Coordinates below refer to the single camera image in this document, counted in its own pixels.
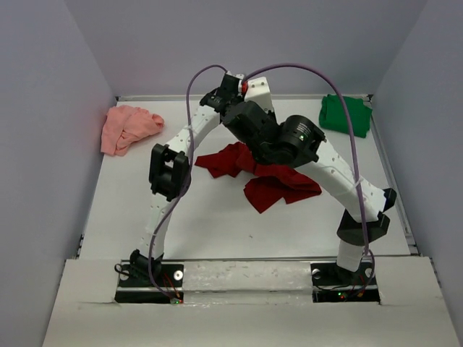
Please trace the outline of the dark red t shirt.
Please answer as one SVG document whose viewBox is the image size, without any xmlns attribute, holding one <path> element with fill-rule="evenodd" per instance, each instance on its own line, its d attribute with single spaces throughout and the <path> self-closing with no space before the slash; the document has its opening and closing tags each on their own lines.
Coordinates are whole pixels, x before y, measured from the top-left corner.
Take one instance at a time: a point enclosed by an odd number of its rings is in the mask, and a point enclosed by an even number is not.
<svg viewBox="0 0 463 347">
<path fill-rule="evenodd" d="M 207 169 L 215 179 L 222 176 L 235 178 L 242 172 L 252 174 L 254 177 L 245 184 L 243 192 L 259 213 L 264 213 L 281 199 L 292 204 L 322 194 L 319 184 L 293 168 L 257 163 L 249 148 L 241 142 L 228 144 L 217 153 L 201 155 L 195 165 Z"/>
</svg>

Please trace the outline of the pink t shirt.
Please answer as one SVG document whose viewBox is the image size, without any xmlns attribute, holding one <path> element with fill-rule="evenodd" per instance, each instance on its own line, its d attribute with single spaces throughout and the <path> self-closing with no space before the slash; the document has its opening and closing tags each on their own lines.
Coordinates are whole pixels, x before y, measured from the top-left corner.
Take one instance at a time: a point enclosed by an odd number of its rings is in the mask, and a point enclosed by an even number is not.
<svg viewBox="0 0 463 347">
<path fill-rule="evenodd" d="M 159 134 L 165 122 L 161 116 L 133 106 L 114 106 L 106 113 L 101 132 L 101 152 L 124 156 L 130 145 Z"/>
</svg>

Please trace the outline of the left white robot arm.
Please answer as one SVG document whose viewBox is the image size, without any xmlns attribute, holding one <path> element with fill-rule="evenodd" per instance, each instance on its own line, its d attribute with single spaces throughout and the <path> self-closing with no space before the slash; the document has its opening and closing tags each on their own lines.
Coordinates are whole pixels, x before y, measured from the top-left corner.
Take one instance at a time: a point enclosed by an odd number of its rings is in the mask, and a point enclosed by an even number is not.
<svg viewBox="0 0 463 347">
<path fill-rule="evenodd" d="M 220 124 L 221 106 L 240 93 L 243 74 L 225 73 L 219 87 L 204 95 L 196 111 L 190 105 L 192 83 L 187 87 L 187 124 L 166 144 L 155 144 L 150 152 L 148 181 L 150 209 L 145 232 L 129 257 L 129 273 L 143 285 L 157 284 L 161 272 L 164 243 L 174 208 L 187 193 L 192 181 L 194 151 L 205 137 Z"/>
</svg>

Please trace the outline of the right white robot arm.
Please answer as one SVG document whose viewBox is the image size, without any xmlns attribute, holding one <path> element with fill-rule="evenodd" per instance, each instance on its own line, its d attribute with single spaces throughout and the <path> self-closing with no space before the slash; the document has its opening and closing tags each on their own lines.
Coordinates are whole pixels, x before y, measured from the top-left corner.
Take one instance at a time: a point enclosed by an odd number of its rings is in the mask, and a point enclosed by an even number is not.
<svg viewBox="0 0 463 347">
<path fill-rule="evenodd" d="M 257 163 L 293 168 L 344 206 L 333 274 L 340 283 L 352 282 L 360 273 L 365 247 L 388 232 L 386 211 L 394 206 L 396 192 L 356 176 L 324 133 L 304 116 L 292 115 L 278 123 L 257 103 L 246 101 L 227 106 L 221 123 L 248 146 Z"/>
</svg>

